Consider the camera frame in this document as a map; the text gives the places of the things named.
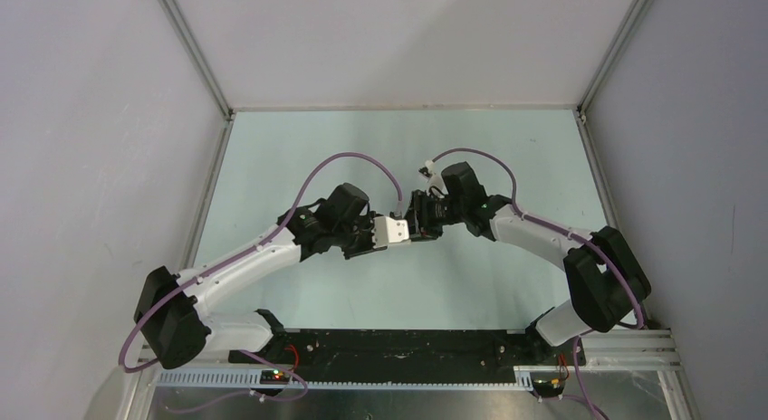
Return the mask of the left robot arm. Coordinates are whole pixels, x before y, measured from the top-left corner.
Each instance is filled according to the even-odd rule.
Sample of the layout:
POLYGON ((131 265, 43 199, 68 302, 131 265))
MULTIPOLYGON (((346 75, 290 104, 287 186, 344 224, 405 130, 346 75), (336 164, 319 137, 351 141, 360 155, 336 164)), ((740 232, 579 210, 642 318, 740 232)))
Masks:
POLYGON ((267 310, 224 314, 220 305, 283 268, 328 252, 350 259, 374 250, 377 213, 365 193, 344 183, 327 198, 298 206, 254 243, 207 266, 172 273, 160 266, 144 282, 134 312, 139 334, 164 369, 185 366, 203 352, 247 350, 264 362, 283 357, 286 338, 267 310))

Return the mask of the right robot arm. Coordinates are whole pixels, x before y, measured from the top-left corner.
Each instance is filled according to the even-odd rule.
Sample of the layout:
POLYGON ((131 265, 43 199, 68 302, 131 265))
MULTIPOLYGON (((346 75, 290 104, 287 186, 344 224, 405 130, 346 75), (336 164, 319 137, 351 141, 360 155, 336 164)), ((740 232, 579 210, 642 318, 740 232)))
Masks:
POLYGON ((651 293, 650 282, 623 234, 569 228, 514 206, 509 197, 488 195, 475 171, 461 162, 420 170, 427 189, 412 192, 406 212, 413 242, 438 239, 446 226, 463 224, 475 237, 517 246, 565 274, 570 298, 546 311, 526 330, 526 349, 540 364, 553 362, 563 343, 588 331, 618 326, 651 293))

